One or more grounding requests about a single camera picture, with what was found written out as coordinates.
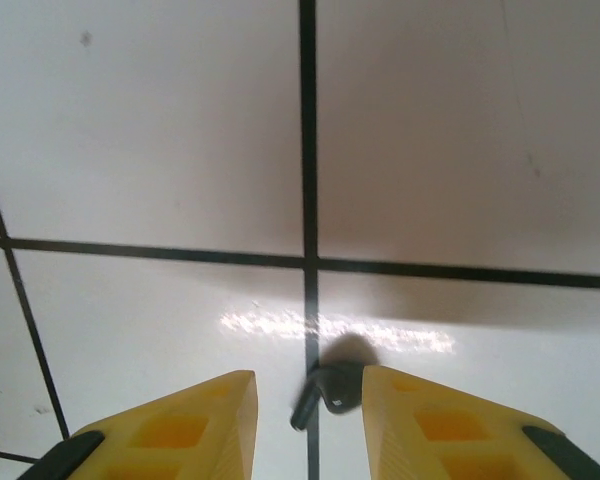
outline black grout line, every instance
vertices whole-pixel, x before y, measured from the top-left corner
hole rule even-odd
[[[298,0],[300,33],[300,112],[302,133],[302,225],[304,244],[305,369],[318,365],[318,134],[316,1]],[[307,425],[309,480],[320,479],[318,409]]]
[[[23,462],[23,463],[36,463],[38,461],[37,458],[25,457],[24,455],[18,455],[17,453],[8,453],[8,452],[0,452],[0,458],[4,458],[5,460],[13,460],[14,462]]]
[[[14,250],[38,250],[45,252],[82,253],[113,257],[152,258],[181,260],[228,265],[252,265],[260,267],[302,268],[302,257],[288,255],[265,255],[258,253],[223,252],[215,250],[188,250],[182,248],[143,247],[111,245],[104,243],[63,242],[50,240],[9,239]]]
[[[304,268],[304,259],[297,256],[224,252],[213,250],[187,250],[104,243],[33,240],[22,238],[8,238],[6,240],[0,238],[0,248],[216,263],[226,265],[250,265],[290,269]],[[317,271],[365,273],[396,277],[430,278],[438,280],[465,280],[514,285],[535,285],[600,290],[600,275],[586,273],[514,270],[442,264],[383,262],[373,260],[353,260],[346,258],[318,258]],[[317,289],[317,280],[311,280],[309,283],[312,285],[316,284]],[[317,294],[314,298],[315,303],[317,304]]]
[[[600,290],[600,275],[321,258],[322,271]]]
[[[24,288],[24,283],[22,282],[22,277],[20,276],[18,263],[16,261],[15,255],[13,254],[13,250],[8,244],[9,234],[7,233],[7,227],[4,223],[4,217],[2,216],[1,211],[0,238],[3,242],[5,242],[2,248],[7,259],[7,265],[9,267],[9,272],[11,273],[13,286],[16,289],[18,300],[20,301],[20,308],[22,309],[22,314],[24,315],[25,322],[27,323],[27,328],[29,330],[31,342],[33,343],[33,349],[35,350],[36,357],[38,358],[38,364],[40,365],[40,370],[42,371],[42,377],[47,387],[49,399],[51,400],[51,405],[53,406],[53,411],[55,412],[56,420],[58,421],[60,433],[62,434],[62,438],[69,438],[69,429],[67,428],[67,422],[64,418],[64,414],[62,413],[60,399],[58,398],[58,393],[53,383],[53,377],[51,376],[49,363],[47,362],[47,357],[44,353],[44,348],[42,347],[42,341],[40,339],[40,334],[38,333],[38,327],[36,326],[35,319],[33,318],[33,312],[31,311],[31,305],[29,304],[29,299],[27,298],[27,293]]]

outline yellow plastic part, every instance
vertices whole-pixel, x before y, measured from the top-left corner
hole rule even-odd
[[[521,427],[537,417],[398,370],[364,370],[373,480],[568,480]]]
[[[247,480],[255,374],[236,371],[84,427],[104,441],[71,480]]]

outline black hook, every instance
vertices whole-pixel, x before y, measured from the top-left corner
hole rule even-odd
[[[305,430],[320,397],[331,413],[347,413],[362,403],[364,364],[334,362],[313,370],[308,376],[298,404],[291,416],[295,430]]]

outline dark stain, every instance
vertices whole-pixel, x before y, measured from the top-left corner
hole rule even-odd
[[[44,405],[34,405],[33,409],[38,415],[46,415],[47,413],[51,413],[51,410]]]
[[[536,178],[540,178],[542,176],[542,170],[540,170],[540,167],[536,165],[536,161],[533,159],[533,155],[531,155],[530,152],[527,152],[527,165],[531,170],[533,170],[533,174],[536,176]]]
[[[82,35],[80,35],[80,43],[82,44],[82,46],[84,48],[87,48],[89,45],[91,45],[92,41],[93,41],[93,35],[91,35],[91,33],[89,33],[88,30],[85,30],[84,32],[82,32]]]

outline white tile floor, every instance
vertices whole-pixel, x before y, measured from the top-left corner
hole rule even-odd
[[[300,255],[297,8],[0,2],[10,235]],[[321,255],[600,273],[600,0],[319,0],[318,61]],[[301,269],[15,255],[71,432],[253,369],[254,479],[308,477]],[[600,462],[600,291],[322,272],[319,296],[323,349],[358,333]],[[369,478],[359,412],[322,413],[322,478]],[[59,438],[0,250],[0,451]]]

